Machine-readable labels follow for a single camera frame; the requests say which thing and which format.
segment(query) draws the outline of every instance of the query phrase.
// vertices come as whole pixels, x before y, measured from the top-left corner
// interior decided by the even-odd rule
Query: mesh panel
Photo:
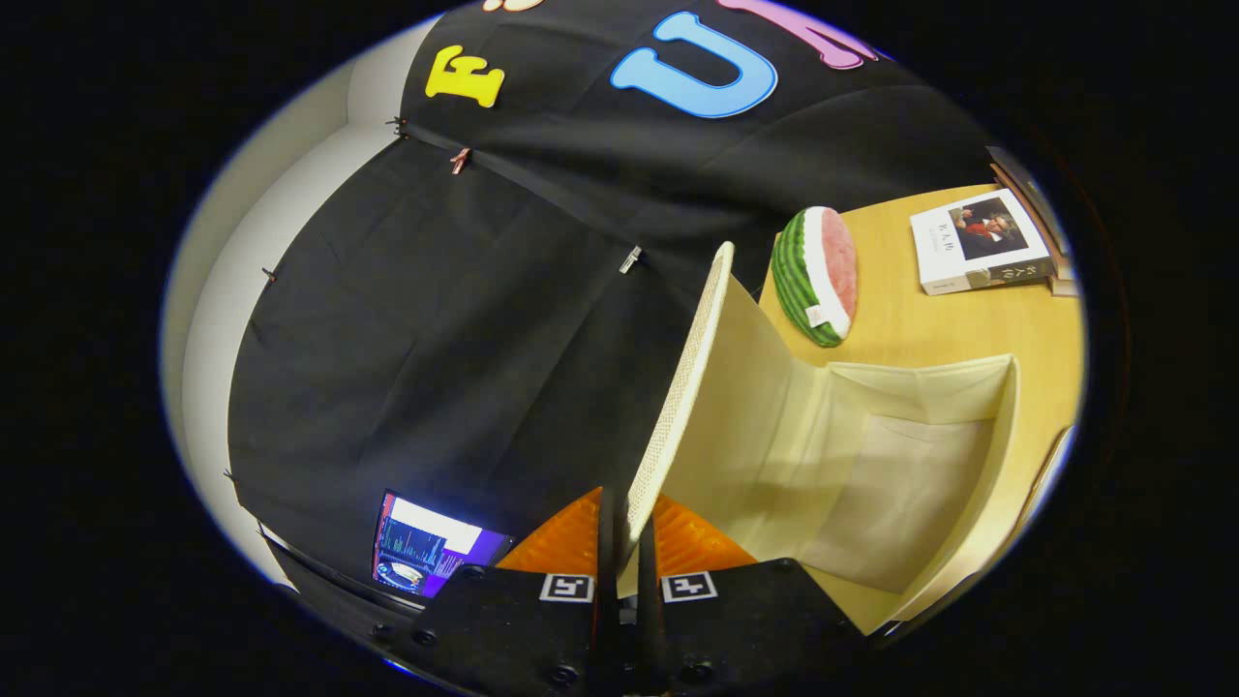
[[[701,376],[710,359],[710,345],[714,343],[719,316],[722,312],[733,249],[730,241],[725,241],[714,255],[714,265],[701,290],[701,300],[693,316],[693,327],[684,342],[684,353],[680,354],[680,363],[675,368],[675,378],[672,379],[672,387],[667,392],[667,401],[663,402],[663,411],[658,415],[658,423],[654,425],[654,433],[649,438],[649,446],[646,447],[637,477],[628,489],[626,516],[628,539],[624,541],[624,558],[637,546],[641,529],[654,510],[658,491],[663,488],[663,480],[667,479],[667,472],[675,459],[675,449],[684,435],[688,417],[693,412]]]

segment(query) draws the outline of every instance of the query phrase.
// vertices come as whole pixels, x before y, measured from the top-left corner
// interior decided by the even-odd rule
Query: monitor screen
[[[489,566],[513,539],[424,509],[388,491],[374,541],[374,581],[434,598],[461,565]]]

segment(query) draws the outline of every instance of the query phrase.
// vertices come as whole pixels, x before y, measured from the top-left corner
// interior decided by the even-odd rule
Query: orange object
[[[496,567],[518,572],[597,576],[601,498],[600,487],[572,501],[538,526]]]
[[[757,563],[719,529],[662,494],[654,503],[654,552],[660,577]]]

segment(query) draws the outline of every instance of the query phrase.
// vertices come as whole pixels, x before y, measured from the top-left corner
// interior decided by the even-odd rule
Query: blue letter u
[[[706,84],[659,61],[653,48],[637,48],[616,66],[612,85],[636,87],[694,116],[717,119],[752,109],[778,83],[774,66],[761,53],[703,25],[693,12],[675,12],[659,22],[654,38],[695,43],[736,66],[740,77],[721,87]]]

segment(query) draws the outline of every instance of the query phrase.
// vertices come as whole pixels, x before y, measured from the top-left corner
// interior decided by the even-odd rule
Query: white wall
[[[264,576],[292,586],[237,503],[228,401],[240,339],[274,267],[320,206],[394,140],[408,67],[437,17],[333,71],[237,152],[191,220],[170,274],[161,332],[165,410],[198,496]]]

